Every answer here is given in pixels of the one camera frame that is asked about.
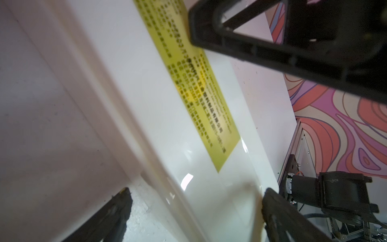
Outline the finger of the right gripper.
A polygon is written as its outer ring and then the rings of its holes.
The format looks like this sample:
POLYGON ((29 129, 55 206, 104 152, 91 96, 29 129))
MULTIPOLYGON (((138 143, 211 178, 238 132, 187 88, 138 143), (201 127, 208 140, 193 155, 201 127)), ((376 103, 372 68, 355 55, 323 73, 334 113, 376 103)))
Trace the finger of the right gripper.
POLYGON ((235 1, 199 1, 188 12, 190 40, 204 49, 386 102, 386 1, 285 1, 281 44, 236 32, 275 4, 255 1, 222 21, 235 1))

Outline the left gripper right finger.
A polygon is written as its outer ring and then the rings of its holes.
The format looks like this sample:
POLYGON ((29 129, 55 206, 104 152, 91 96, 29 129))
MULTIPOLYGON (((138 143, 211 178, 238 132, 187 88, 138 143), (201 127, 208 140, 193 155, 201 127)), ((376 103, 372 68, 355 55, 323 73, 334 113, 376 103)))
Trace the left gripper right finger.
POLYGON ((331 239, 303 217, 282 196, 267 188, 262 215, 270 242, 330 242, 331 239))

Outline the white wrap dispenser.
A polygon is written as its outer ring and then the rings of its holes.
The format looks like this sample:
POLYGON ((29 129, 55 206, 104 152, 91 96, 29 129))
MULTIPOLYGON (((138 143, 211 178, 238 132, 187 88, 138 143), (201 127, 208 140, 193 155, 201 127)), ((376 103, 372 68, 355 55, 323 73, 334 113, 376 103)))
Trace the white wrap dispenser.
POLYGON ((230 59, 189 40, 190 2, 49 5, 184 237, 266 241, 277 179, 230 59))

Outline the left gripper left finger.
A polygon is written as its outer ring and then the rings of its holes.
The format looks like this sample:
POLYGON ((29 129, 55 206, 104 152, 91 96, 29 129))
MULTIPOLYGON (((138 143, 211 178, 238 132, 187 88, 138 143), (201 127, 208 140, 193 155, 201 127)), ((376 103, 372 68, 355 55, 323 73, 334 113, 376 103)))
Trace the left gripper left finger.
POLYGON ((125 187, 64 241, 122 242, 132 205, 130 190, 125 187))

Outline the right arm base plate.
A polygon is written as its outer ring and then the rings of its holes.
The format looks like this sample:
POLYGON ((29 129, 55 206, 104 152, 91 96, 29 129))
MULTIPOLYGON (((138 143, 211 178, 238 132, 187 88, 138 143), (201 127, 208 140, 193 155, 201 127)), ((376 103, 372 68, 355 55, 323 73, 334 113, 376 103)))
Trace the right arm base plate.
POLYGON ((293 206, 320 209, 304 217, 325 219, 335 242, 385 242, 387 225, 375 217, 379 207, 368 196, 366 185, 371 182, 369 176, 343 171, 308 177, 299 170, 295 156, 290 155, 280 181, 280 195, 293 206))

